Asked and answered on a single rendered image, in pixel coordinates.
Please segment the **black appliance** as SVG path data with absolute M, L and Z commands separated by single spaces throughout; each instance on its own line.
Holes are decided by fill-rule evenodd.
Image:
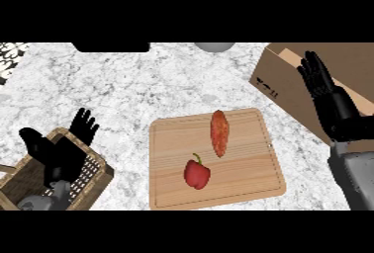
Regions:
M 80 52 L 148 52 L 151 45 L 147 42 L 76 42 Z

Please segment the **wicker basket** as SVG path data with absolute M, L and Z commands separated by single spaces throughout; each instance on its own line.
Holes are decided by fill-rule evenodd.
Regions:
M 70 210 L 89 210 L 114 177 L 114 169 L 101 155 L 85 145 L 64 127 L 58 127 L 48 139 L 57 143 L 67 137 L 86 153 L 82 173 L 70 188 Z M 45 186 L 45 165 L 30 154 L 15 166 L 0 165 L 7 175 L 0 178 L 0 211 L 15 211 L 18 203 L 30 196 L 49 197 L 54 190 Z

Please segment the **red bell pepper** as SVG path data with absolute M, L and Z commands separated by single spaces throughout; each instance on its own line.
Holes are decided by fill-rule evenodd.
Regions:
M 211 169 L 203 166 L 200 156 L 196 154 L 194 157 L 196 160 L 191 159 L 187 163 L 185 180 L 193 188 L 202 190 L 211 179 Z

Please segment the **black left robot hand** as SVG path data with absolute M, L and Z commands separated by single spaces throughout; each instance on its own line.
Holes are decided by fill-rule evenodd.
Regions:
M 80 108 L 72 121 L 70 133 L 86 145 L 91 145 L 98 129 L 100 124 L 95 122 L 91 110 Z M 58 181 L 73 183 L 82 172 L 86 159 L 85 151 L 66 136 L 57 143 L 52 143 L 32 127 L 24 127 L 20 130 L 20 135 L 27 145 L 29 154 L 46 165 L 45 186 L 52 188 Z

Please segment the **orange sweet potato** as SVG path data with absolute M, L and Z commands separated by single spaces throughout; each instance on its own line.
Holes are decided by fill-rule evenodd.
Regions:
M 218 157 L 222 157 L 227 150 L 228 144 L 228 135 L 230 135 L 230 124 L 225 117 L 225 114 L 218 110 L 212 115 L 211 120 L 211 140 L 215 153 Z

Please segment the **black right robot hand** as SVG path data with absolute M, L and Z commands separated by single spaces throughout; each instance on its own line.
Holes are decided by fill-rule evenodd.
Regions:
M 313 95 L 317 116 L 329 138 L 339 142 L 374 139 L 374 116 L 361 116 L 347 90 L 333 82 L 314 51 L 307 51 L 298 70 Z

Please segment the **wooden cutting board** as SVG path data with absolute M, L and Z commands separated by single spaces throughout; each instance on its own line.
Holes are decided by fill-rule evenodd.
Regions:
M 211 114 L 156 120 L 150 127 L 150 207 L 191 210 L 283 195 L 287 191 L 264 116 L 256 109 L 228 111 L 227 151 L 211 141 Z M 185 180 L 197 160 L 211 169 L 203 189 Z

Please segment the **grey round object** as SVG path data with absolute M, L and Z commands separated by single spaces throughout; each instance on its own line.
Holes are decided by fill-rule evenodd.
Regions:
M 206 52 L 219 53 L 233 48 L 234 42 L 197 42 L 196 46 Z

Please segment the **black and white patterned object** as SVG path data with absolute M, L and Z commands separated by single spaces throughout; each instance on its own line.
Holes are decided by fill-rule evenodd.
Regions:
M 29 48 L 27 42 L 0 42 L 0 85 L 7 83 Z

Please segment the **brown cardboard box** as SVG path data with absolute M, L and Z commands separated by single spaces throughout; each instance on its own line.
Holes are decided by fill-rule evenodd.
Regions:
M 314 51 L 333 81 L 347 90 L 363 116 L 374 115 L 374 42 L 273 42 L 262 53 L 250 78 L 268 98 L 329 143 L 313 96 L 298 67 Z

